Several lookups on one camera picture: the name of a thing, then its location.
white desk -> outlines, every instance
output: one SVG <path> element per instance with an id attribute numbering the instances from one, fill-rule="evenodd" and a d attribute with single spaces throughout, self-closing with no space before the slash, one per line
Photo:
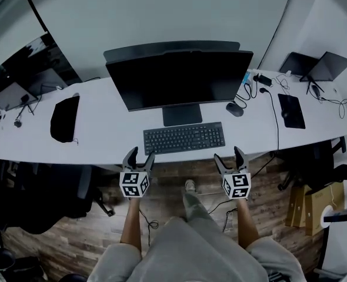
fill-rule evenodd
<path id="1" fill-rule="evenodd" d="M 277 72 L 261 71 L 267 77 Z M 273 82 L 269 88 L 273 96 L 279 124 L 279 148 L 289 148 L 320 142 L 347 135 L 347 110 L 340 119 L 338 105 L 329 102 L 320 104 L 310 94 L 306 95 L 307 83 L 299 83 L 296 77 L 286 78 L 290 94 L 299 98 L 306 129 L 286 128 L 281 116 L 277 94 L 282 88 Z M 327 99 L 341 97 L 335 93 L 336 84 L 321 83 Z M 61 143 L 51 138 L 50 124 L 56 103 L 79 93 L 78 113 L 75 125 L 75 142 Z M 239 93 L 246 97 L 243 87 Z M 226 102 L 201 105 L 203 122 L 218 122 L 223 125 L 225 147 L 191 152 L 157 155 L 156 162 L 176 162 L 209 159 L 214 153 L 221 157 L 232 156 L 237 145 L 244 153 L 253 154 L 277 149 L 277 131 L 270 96 L 259 93 L 256 99 L 247 102 L 242 117 L 234 117 L 226 111 Z M 143 133 L 145 129 L 163 126 L 162 110 L 151 109 L 129 112 L 111 78 L 77 83 L 64 90 L 43 95 L 35 110 L 35 116 L 25 110 L 22 127 L 14 126 L 19 110 L 10 110 L 0 122 L 0 159 L 37 163 L 70 164 L 120 164 L 133 147 L 139 147 L 137 162 L 144 162 Z"/>

shoe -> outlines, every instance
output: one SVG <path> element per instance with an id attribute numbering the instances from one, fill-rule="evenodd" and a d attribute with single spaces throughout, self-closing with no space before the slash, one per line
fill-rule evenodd
<path id="1" fill-rule="evenodd" d="M 185 191 L 193 191 L 196 192 L 196 184 L 193 180 L 186 180 L 185 182 Z"/>

keyboard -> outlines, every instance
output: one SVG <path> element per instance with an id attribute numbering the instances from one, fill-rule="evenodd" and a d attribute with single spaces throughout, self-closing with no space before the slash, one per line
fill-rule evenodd
<path id="1" fill-rule="evenodd" d="M 222 123 L 200 123 L 144 130 L 145 155 L 225 146 Z"/>

